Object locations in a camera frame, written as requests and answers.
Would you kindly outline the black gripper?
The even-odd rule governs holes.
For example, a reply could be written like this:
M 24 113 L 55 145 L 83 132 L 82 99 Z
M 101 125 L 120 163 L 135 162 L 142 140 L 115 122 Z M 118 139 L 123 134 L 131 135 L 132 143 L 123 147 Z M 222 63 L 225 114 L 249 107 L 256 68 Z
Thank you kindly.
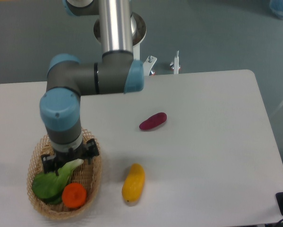
M 99 149 L 95 139 L 90 139 L 84 145 L 83 142 L 79 146 L 64 147 L 62 150 L 53 148 L 55 155 L 43 154 L 41 161 L 43 165 L 43 172 L 48 174 L 53 172 L 59 176 L 58 168 L 63 167 L 66 163 L 76 159 L 86 159 L 88 164 L 94 157 L 99 156 Z

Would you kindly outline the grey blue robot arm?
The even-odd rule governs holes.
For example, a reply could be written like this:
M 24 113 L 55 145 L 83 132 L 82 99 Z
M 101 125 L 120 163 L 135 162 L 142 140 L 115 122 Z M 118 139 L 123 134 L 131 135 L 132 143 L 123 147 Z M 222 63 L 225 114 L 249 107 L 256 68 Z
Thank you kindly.
M 70 54 L 56 55 L 47 73 L 40 116 L 54 155 L 42 155 L 45 173 L 56 173 L 75 159 L 91 160 L 99 151 L 94 142 L 83 142 L 80 98 L 87 95 L 129 93 L 144 87 L 144 67 L 133 55 L 133 18 L 129 0 L 65 0 L 73 16 L 98 15 L 102 46 L 100 63 L 81 64 Z

